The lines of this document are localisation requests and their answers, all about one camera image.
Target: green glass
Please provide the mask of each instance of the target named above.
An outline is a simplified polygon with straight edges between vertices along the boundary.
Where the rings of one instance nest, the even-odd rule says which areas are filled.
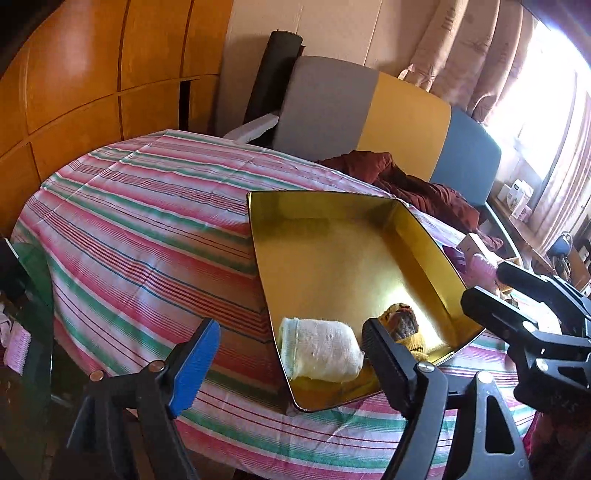
[[[0,442],[24,480],[38,480],[48,441],[53,359],[53,292],[43,250],[13,245],[28,275],[15,273],[24,287],[13,317],[31,334],[23,375],[0,368]]]

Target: pink striped fabric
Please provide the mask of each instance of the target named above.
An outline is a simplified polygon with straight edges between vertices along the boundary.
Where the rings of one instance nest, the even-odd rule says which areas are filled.
[[[383,395],[315,414],[282,413],[246,211],[252,190],[370,185],[304,160],[219,138],[166,131],[102,147],[46,180],[12,235],[48,254],[56,338],[86,372],[135,372],[165,358],[204,317],[222,345],[191,409],[186,445],[266,478],[381,477],[405,421]],[[441,244],[462,235],[416,210]],[[515,368],[486,333],[444,369],[491,371],[522,434],[534,412],[515,401]],[[430,475],[441,477],[455,423],[447,412]]]

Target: screw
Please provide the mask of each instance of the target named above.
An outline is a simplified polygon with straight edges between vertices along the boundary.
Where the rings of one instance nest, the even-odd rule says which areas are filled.
[[[490,372],[478,372],[478,380],[482,383],[492,383],[494,379]]]
[[[103,380],[104,377],[105,372],[103,372],[102,370],[95,370],[89,375],[91,382],[100,382],[101,380]]]
[[[435,370],[435,365],[429,363],[429,362],[419,362],[418,363],[418,369],[426,374],[431,373],[433,370]]]
[[[538,370],[540,370],[541,372],[548,371],[548,364],[546,363],[546,360],[544,360],[543,358],[536,358],[535,366],[538,367]]]
[[[148,370],[150,370],[153,374],[157,374],[164,370],[165,363],[162,360],[154,360],[148,364]]]

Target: yellow cushion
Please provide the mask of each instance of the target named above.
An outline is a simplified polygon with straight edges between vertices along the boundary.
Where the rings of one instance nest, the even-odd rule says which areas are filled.
[[[404,173],[429,181],[451,115],[440,98],[380,73],[357,150],[390,152]]]

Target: gold tray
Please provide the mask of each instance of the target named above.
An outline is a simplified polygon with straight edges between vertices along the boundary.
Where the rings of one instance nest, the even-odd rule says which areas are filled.
[[[365,320],[399,302],[412,306],[435,365],[482,333],[462,313],[465,286],[456,270],[399,200],[252,192],[248,207],[275,347],[284,317],[339,320],[361,345]],[[381,391],[368,362],[351,382],[296,378],[288,384],[295,407],[307,412]]]

